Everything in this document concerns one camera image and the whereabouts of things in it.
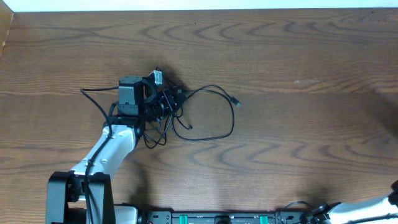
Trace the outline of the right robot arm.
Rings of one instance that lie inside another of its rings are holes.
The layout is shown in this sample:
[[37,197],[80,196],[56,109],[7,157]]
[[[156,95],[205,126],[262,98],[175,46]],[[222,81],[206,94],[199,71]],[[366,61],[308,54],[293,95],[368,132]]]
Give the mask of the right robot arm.
[[392,192],[384,197],[358,203],[322,205],[307,213],[305,224],[397,224],[397,181]]

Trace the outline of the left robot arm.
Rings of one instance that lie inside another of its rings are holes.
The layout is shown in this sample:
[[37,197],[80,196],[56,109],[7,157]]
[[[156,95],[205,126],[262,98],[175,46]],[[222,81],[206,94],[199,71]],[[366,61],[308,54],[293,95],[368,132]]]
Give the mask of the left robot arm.
[[132,205],[113,202],[111,181],[124,158],[137,146],[146,123],[172,116],[186,97],[174,86],[162,88],[163,75],[121,77],[119,100],[104,113],[102,135],[86,157],[48,181],[46,223],[142,223]]

